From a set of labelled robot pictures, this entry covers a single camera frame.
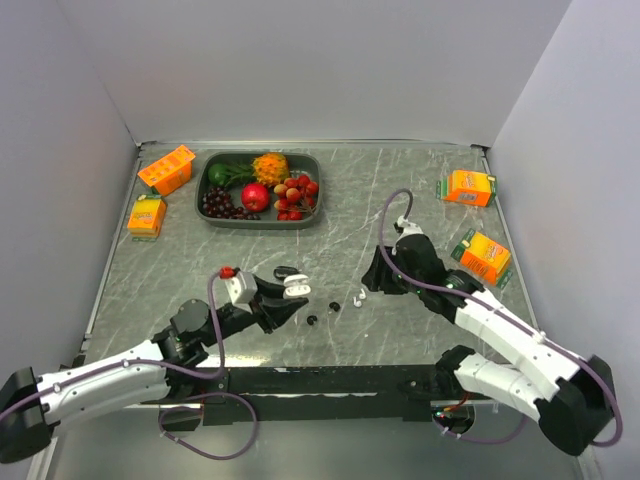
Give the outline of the white earbud charging case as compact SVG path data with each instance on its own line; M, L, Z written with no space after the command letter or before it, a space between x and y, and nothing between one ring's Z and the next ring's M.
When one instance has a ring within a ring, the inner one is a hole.
M309 277L304 274L287 276L283 281L283 287L283 297L285 299L307 297L311 293Z

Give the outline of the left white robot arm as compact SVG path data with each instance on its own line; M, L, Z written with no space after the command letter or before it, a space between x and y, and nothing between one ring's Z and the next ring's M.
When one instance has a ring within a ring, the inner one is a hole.
M197 381L217 383L225 375L225 339L254 325L273 333L308 304L310 293L304 274L270 283L223 267L208 280L208 299L184 303L152 339L76 368L14 372L1 389L2 463L34 456L84 420L145 402L189 400Z

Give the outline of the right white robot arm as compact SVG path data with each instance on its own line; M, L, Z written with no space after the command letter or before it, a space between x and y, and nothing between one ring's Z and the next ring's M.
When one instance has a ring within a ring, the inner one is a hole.
M445 352L436 375L444 396L478 393L505 404L536 422L571 456L595 444L615 418L613 375L602 358L584 359L546 339L471 275L446 268L426 235L377 246L362 282L371 292L414 294L505 359L498 364L462 346Z

